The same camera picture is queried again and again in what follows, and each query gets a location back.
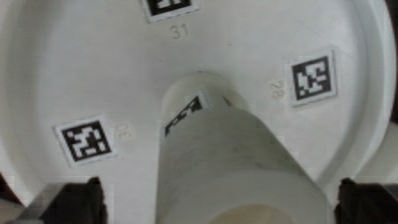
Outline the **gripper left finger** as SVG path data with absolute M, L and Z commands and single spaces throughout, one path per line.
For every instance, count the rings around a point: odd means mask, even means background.
M 38 224 L 108 224 L 99 178 L 51 183 L 22 211 L 22 219 Z

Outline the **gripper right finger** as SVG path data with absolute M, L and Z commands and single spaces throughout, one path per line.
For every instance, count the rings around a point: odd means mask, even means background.
M 335 224 L 398 224 L 398 183 L 340 180 Z

